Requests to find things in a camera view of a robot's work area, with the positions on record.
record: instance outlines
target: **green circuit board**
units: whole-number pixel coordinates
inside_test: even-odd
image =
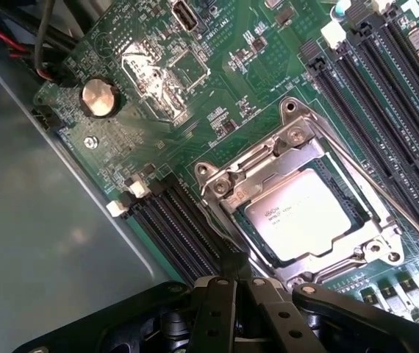
[[[328,118],[357,159],[364,159],[299,55],[303,43],[320,38],[335,1],[281,0],[273,9],[264,0],[217,0],[206,7],[208,2],[191,1],[199,25],[186,32],[167,0],[115,1],[63,63],[77,85],[46,83],[35,97],[63,121],[64,144],[110,201],[149,164],[155,171],[143,174],[147,181],[173,173],[198,198],[195,164],[225,165],[279,128],[279,103],[287,96]],[[404,30],[418,24],[419,16],[405,11]],[[155,85],[165,85],[167,103],[173,104],[155,102],[140,88],[140,75],[155,74],[136,69],[152,66],[143,61],[149,56],[158,66]],[[123,97],[114,118],[88,118],[81,109],[81,84],[98,76],[112,80]],[[89,136],[99,141],[95,149],[84,144]],[[128,222],[165,263],[135,221]],[[405,232],[404,248],[402,266],[376,261],[328,286],[361,299],[372,284],[397,284],[404,271],[419,283],[419,239],[413,232]]]

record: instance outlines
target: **cpu socket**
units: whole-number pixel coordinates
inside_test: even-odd
[[[397,223],[323,138],[321,130],[342,144],[329,122],[294,98],[281,102],[280,113],[280,129],[224,167],[196,164],[212,227],[221,225],[258,271],[288,289],[375,260],[402,263]]]

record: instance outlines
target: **gray metal panel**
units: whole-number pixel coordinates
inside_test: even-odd
[[[14,101],[20,72],[0,66],[0,353],[168,278]]]

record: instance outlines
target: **usb port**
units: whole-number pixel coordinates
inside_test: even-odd
[[[185,1],[173,4],[172,13],[187,32],[192,32],[198,26],[198,19]]]

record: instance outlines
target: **motherboard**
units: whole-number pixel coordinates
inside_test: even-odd
[[[172,277],[419,322],[418,0],[116,0],[60,76],[40,122]]]

